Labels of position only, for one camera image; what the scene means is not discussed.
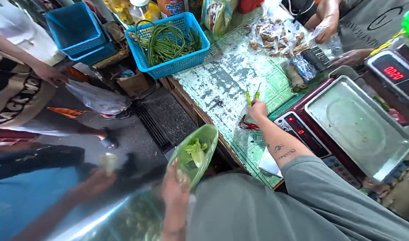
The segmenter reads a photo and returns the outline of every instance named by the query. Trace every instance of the arm tattoo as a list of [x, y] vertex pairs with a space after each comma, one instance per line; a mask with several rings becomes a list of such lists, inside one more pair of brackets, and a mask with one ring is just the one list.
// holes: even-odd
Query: arm tattoo
[[294, 153], [295, 151], [296, 151], [295, 149], [292, 149], [292, 150], [288, 151], [287, 153], [285, 153], [285, 155], [279, 156], [278, 160], [280, 160], [280, 159], [282, 159], [282, 158], [284, 158], [284, 157], [287, 157], [287, 156], [291, 155], [291, 154]]
[[283, 144], [279, 144], [279, 145], [277, 145], [275, 148], [274, 148], [274, 153], [276, 153], [277, 151], [280, 151], [281, 149], [282, 149], [282, 147], [284, 147], [284, 145]]

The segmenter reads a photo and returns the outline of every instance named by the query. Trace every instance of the hand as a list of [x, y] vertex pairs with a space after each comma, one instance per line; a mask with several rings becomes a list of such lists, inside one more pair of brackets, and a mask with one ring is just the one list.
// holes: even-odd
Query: hand
[[373, 52], [373, 50], [374, 49], [372, 48], [351, 50], [334, 59], [333, 64], [335, 67], [340, 67], [342, 65], [355, 66], [358, 64], [363, 64], [365, 63], [365, 59], [371, 52]]
[[60, 73], [57, 69], [49, 66], [46, 63], [41, 61], [36, 61], [33, 65], [30, 65], [35, 74], [43, 79], [44, 81], [50, 83], [52, 86], [58, 88], [57, 80], [62, 81], [63, 83], [68, 83], [68, 78]]
[[323, 28], [320, 34], [315, 38], [316, 43], [323, 44], [330, 39], [333, 34], [337, 33], [338, 19], [329, 16], [325, 18], [316, 29]]
[[170, 208], [185, 208], [190, 196], [188, 190], [185, 190], [176, 181], [175, 166], [178, 158], [175, 159], [172, 165], [167, 168], [162, 185], [162, 196], [166, 204], [166, 209]]
[[90, 174], [92, 174], [90, 178], [70, 191], [70, 194], [75, 197], [78, 202], [89, 201], [112, 186], [117, 179], [115, 174], [108, 175], [107, 172], [101, 168], [92, 169]]
[[267, 117], [267, 106], [259, 99], [252, 101], [253, 106], [248, 106], [249, 115], [257, 122], [261, 117]]

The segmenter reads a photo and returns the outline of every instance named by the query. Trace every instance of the blue plastic bin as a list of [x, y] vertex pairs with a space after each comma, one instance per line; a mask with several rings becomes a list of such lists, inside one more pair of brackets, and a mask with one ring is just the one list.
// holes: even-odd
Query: blue plastic bin
[[72, 55], [72, 56], [68, 55], [68, 57], [69, 59], [73, 61], [78, 61], [78, 62], [91, 66], [105, 58], [111, 57], [112, 55], [116, 53], [117, 52], [115, 50], [114, 45], [112, 44], [112, 42], [109, 42], [105, 44], [104, 46], [99, 47], [87, 54]]
[[85, 3], [49, 11], [46, 17], [54, 42], [67, 55], [107, 43], [98, 20]]
[[[138, 65], [140, 71], [148, 73], [154, 79], [159, 79], [161, 77], [165, 77], [203, 63], [206, 57], [206, 53], [211, 45], [192, 13], [184, 12], [166, 19], [155, 21], [154, 23], [169, 23], [171, 25], [177, 26], [182, 31], [185, 37], [188, 36], [188, 32], [190, 31], [191, 27], [200, 35], [202, 49], [194, 53], [176, 58], [174, 60], [167, 61], [165, 63], [161, 63], [155, 66], [149, 66], [147, 58], [143, 54], [137, 41], [130, 38], [128, 35], [128, 33], [130, 32], [135, 33], [136, 28], [128, 29], [126, 31], [127, 42], [129, 43], [130, 50], [133, 53], [133, 57], [135, 58], [136, 64]], [[138, 26], [138, 34], [141, 37], [149, 38], [152, 32], [152, 27], [153, 25], [151, 23], [140, 25]]]
[[79, 55], [84, 55], [87, 54], [93, 50], [96, 50], [104, 45], [106, 45], [107, 43], [111, 42], [111, 36], [109, 35], [108, 31], [106, 30], [106, 27], [100, 22], [100, 20], [98, 19], [97, 15], [95, 13], [94, 17], [97, 20], [97, 23], [99, 24], [99, 30], [104, 33], [105, 36], [105, 42], [104, 43], [100, 43], [100, 42], [95, 42], [94, 44], [89, 44], [86, 45], [85, 47], [81, 47], [81, 48], [74, 48], [72, 50], [70, 50], [68, 53], [65, 52], [66, 55], [68, 56], [79, 56]]

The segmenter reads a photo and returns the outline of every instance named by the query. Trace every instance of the sandal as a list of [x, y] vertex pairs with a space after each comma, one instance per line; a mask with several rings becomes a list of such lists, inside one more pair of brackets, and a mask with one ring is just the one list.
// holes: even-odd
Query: sandal
[[105, 139], [101, 140], [100, 143], [108, 149], [116, 149], [118, 147], [118, 142], [115, 136], [112, 135], [111, 130], [106, 127], [102, 129], [106, 131], [108, 136]]
[[130, 108], [128, 108], [127, 110], [115, 115], [115, 117], [113, 118], [105, 118], [107, 120], [122, 120], [122, 119], [127, 119], [130, 117], [132, 111]]

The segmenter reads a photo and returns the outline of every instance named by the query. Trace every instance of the metal tray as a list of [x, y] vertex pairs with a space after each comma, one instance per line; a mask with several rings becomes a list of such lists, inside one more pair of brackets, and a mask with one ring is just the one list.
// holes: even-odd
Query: metal tray
[[304, 108], [374, 181], [381, 182], [409, 153], [402, 126], [346, 75]]

